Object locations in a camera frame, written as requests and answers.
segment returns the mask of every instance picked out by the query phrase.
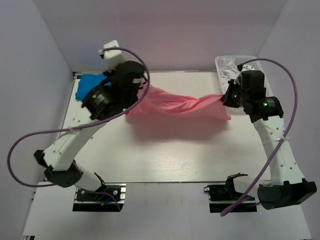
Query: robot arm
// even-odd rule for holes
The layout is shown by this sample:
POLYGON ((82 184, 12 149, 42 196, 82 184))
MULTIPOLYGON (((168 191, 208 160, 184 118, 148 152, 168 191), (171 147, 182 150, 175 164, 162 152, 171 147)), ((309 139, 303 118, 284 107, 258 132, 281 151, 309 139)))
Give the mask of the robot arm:
MULTIPOLYGON (((283 110, 279 100, 266 97, 265 75, 261 71, 244 71, 229 82, 222 102, 227 107, 239 108, 250 116, 257 130, 267 158, 272 154, 280 140, 284 142, 270 162, 271 181, 259 181, 249 192, 249 196, 259 199, 265 209, 273 209, 301 204, 317 191, 314 182, 307 182, 299 169, 285 132, 283 110)), ((227 191, 231 196, 244 193, 253 178, 246 174, 229 176, 227 191)))
MULTIPOLYGON (((118 47, 118 43, 112 41, 103 47, 118 47)), ((120 50, 99 53, 108 65, 104 73, 107 78, 83 99, 70 131, 47 149, 34 153, 37 162, 46 168, 44 175, 47 179, 63 188, 75 185, 91 192, 105 191, 106 185, 101 177, 85 170, 74 159, 87 141, 107 123, 78 130, 73 128, 106 120, 129 108, 138 100, 137 93, 144 79, 145 67, 135 61, 125 61, 120 50)))

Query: white cloth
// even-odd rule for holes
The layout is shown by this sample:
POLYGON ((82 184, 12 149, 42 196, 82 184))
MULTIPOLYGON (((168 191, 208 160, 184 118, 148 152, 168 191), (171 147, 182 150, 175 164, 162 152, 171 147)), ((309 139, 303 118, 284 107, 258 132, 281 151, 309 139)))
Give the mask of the white cloth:
POLYGON ((240 73, 235 64, 235 59, 226 57, 221 58, 218 63, 218 71, 221 75, 220 85, 222 93, 225 94, 229 86, 228 81, 236 79, 240 73))

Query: pink cloth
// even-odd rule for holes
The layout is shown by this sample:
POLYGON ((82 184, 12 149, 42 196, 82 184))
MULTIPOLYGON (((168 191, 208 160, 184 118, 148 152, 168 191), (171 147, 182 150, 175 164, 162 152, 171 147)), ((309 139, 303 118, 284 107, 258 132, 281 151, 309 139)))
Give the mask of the pink cloth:
MULTIPOLYGON (((138 91, 138 98, 143 91, 138 91)), ((221 102, 222 94, 210 94, 200 98, 175 95, 158 87, 150 86, 144 99, 127 115, 161 113, 180 117, 212 117, 230 120, 226 107, 221 102)))

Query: blue cloth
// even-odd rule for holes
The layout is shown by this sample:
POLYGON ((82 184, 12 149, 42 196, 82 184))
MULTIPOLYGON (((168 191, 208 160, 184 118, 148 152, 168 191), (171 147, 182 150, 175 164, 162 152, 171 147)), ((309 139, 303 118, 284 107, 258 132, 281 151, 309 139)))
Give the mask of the blue cloth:
POLYGON ((95 86, 98 86, 101 83, 101 81, 105 78, 106 76, 103 74, 82 75, 79 81, 78 89, 75 93, 75 99, 78 101, 82 101, 85 98, 85 96, 87 96, 87 94, 90 92, 90 90, 95 86))

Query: white enclosure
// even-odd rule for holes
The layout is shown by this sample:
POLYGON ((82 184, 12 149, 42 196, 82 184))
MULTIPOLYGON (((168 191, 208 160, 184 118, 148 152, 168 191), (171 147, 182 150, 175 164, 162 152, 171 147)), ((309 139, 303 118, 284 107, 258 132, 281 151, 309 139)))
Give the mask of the white enclosure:
MULTIPOLYGON (((72 72, 103 71, 98 49, 114 39, 138 53, 153 71, 212 71, 221 55, 252 55, 284 64, 299 93, 289 133, 292 151, 307 180, 319 186, 319 9, 318 0, 3 0, 1 239, 21 238, 34 191, 10 177, 10 146, 26 133, 61 127, 72 72)), ((288 120, 293 105, 289 78, 277 66, 262 66, 288 120)), ((13 167, 21 179, 30 184, 42 179, 33 152, 54 137, 34 137, 18 146, 13 167)), ((302 204, 313 239, 320 239, 319 203, 316 193, 302 204)), ((208 236, 199 233, 201 238, 208 236)))

